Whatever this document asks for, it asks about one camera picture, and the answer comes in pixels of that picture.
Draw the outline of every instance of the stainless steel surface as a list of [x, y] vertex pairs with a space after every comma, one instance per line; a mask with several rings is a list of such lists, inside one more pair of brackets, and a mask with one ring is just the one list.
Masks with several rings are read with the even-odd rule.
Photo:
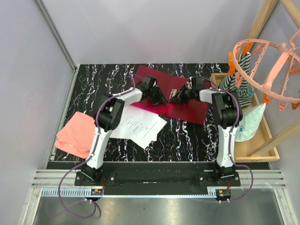
[[[244, 194], [232, 190], [232, 199]], [[70, 205], [80, 198], [64, 198]], [[42, 197], [35, 225], [283, 225], [275, 194], [270, 189], [254, 189], [249, 196], [235, 203], [208, 203], [203, 200], [180, 198], [102, 198], [97, 211], [90, 219], [79, 219], [62, 211], [57, 197]], [[87, 202], [73, 206], [74, 213], [86, 216], [93, 211]]]

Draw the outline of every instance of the black bracket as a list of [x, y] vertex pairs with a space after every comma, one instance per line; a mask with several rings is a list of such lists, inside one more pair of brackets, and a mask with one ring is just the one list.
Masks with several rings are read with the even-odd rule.
[[219, 201], [229, 201], [231, 198], [231, 189], [220, 189], [216, 190], [217, 197], [215, 198], [218, 202]]
[[[103, 94], [100, 99], [100, 105], [102, 105], [111, 96], [112, 95], [107, 93]], [[113, 98], [105, 104], [99, 113], [98, 123], [105, 132], [108, 130], [114, 130], [120, 124], [124, 103], [125, 102], [122, 99]]]
[[214, 172], [202, 172], [198, 174], [199, 185], [201, 187], [228, 187], [229, 182], [232, 187], [240, 187], [239, 173], [235, 172], [233, 176], [216, 180]]
[[114, 186], [116, 181], [116, 172], [115, 171], [103, 171], [102, 168], [99, 168], [95, 171], [94, 179], [92, 180], [83, 171], [78, 171], [75, 178], [75, 186], [101, 186], [102, 180], [105, 183], [105, 186]]
[[212, 110], [213, 110], [213, 117], [216, 125], [220, 125], [222, 128], [226, 129], [227, 127], [231, 127], [236, 118], [237, 118], [237, 107], [239, 107], [240, 117], [239, 121], [243, 118], [242, 109], [240, 107], [239, 101], [238, 106], [232, 99], [232, 97], [226, 93], [216, 92], [211, 95], [212, 98]]
[[188, 81], [191, 82], [192, 87], [190, 88], [190, 84], [188, 86], [183, 85], [180, 91], [170, 98], [170, 102], [187, 104], [190, 99], [200, 101], [199, 93], [205, 89], [203, 78], [201, 76], [194, 76]]
[[157, 83], [156, 78], [146, 75], [143, 81], [138, 82], [135, 87], [142, 92], [141, 100], [149, 98], [153, 105], [166, 105], [168, 100]]

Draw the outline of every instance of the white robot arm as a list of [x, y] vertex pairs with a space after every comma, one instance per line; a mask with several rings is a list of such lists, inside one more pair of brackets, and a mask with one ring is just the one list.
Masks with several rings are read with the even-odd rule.
[[[104, 94], [100, 99], [100, 105], [112, 96]], [[143, 81], [137, 83], [135, 88], [132, 87], [126, 92], [115, 94], [115, 96], [104, 105], [98, 117], [95, 117], [101, 131], [97, 126], [95, 127], [94, 140], [90, 154], [87, 157], [88, 162], [82, 169], [82, 173], [91, 180], [94, 180], [99, 170], [101, 170], [109, 137], [120, 123], [123, 108], [146, 98], [150, 98], [153, 105], [166, 105], [168, 103], [161, 89], [157, 86], [157, 80], [148, 75], [145, 76]]]
[[[230, 156], [232, 155], [232, 158], [234, 158], [234, 137], [237, 127], [234, 127], [232, 130], [232, 141], [230, 143], [231, 155], [229, 155], [228, 151], [229, 132], [237, 118], [237, 106], [226, 93], [212, 89], [205, 89], [203, 79], [201, 77], [192, 77], [190, 80], [191, 83], [188, 85], [189, 88], [184, 85], [180, 91], [170, 99], [170, 102], [186, 104], [188, 100], [196, 99], [198, 101], [212, 104], [214, 121], [219, 130], [219, 150], [216, 159], [214, 177], [217, 181], [228, 178], [230, 179], [235, 175], [235, 167]], [[98, 118], [102, 131], [99, 133], [98, 128], [95, 128], [95, 137], [88, 156], [88, 158], [91, 157], [91, 159], [87, 162], [87, 166], [82, 169], [82, 173], [84, 175], [93, 180], [95, 171], [101, 169], [108, 139], [112, 131], [118, 126], [124, 107], [145, 98], [150, 98], [154, 105], [165, 105], [167, 103], [167, 100], [156, 84], [157, 81], [155, 78], [146, 76], [142, 82], [136, 85], [135, 89], [132, 88], [132, 92], [116, 97], [106, 103]], [[104, 102], [110, 96], [111, 95], [104, 94], [101, 101]], [[239, 121], [241, 119], [242, 112], [240, 111]]]
[[[205, 89], [202, 77], [191, 77], [188, 85], [184, 85], [170, 102], [186, 104], [188, 100], [195, 99], [197, 101], [207, 102], [212, 104], [213, 117], [215, 124], [219, 130], [219, 150], [216, 159], [216, 167], [214, 170], [215, 181], [230, 180], [235, 176], [235, 166], [231, 158], [234, 160], [234, 139], [237, 131], [237, 126], [233, 127], [239, 109], [239, 122], [242, 119], [242, 111], [239, 105], [236, 105], [232, 97], [220, 90], [212, 88]], [[232, 129], [231, 142], [229, 143], [229, 134]]]

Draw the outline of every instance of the wooden tray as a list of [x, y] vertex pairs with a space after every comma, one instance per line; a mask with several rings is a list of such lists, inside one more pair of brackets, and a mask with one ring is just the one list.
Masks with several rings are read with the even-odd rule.
[[[211, 80], [215, 82], [217, 85], [225, 78], [226, 74], [211, 74]], [[251, 104], [243, 109], [243, 112], [251, 109], [252, 107], [259, 105], [259, 101], [257, 95], [251, 99]], [[237, 163], [245, 163], [245, 162], [275, 162], [280, 159], [277, 148], [273, 148], [262, 156], [247, 156], [256, 148], [261, 146], [267, 140], [272, 137], [271, 132], [269, 130], [267, 121], [265, 117], [262, 117], [262, 121], [259, 125], [259, 128], [253, 138], [245, 142], [236, 142], [234, 148], [234, 157]]]

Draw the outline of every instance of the marble table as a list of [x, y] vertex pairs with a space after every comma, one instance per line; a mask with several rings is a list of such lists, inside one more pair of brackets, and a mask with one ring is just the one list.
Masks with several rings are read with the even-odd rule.
[[[140, 64], [81, 65], [68, 106], [65, 123], [76, 111], [91, 114], [95, 101], [104, 92], [118, 93], [131, 85], [129, 72]], [[210, 77], [211, 73], [226, 73], [227, 64], [142, 64], [172, 76]], [[214, 161], [218, 152], [218, 130], [208, 104], [204, 125], [163, 117], [167, 124], [158, 133], [157, 141], [142, 149], [131, 140], [110, 139], [104, 161]], [[74, 162], [81, 158], [56, 150], [54, 161]]]

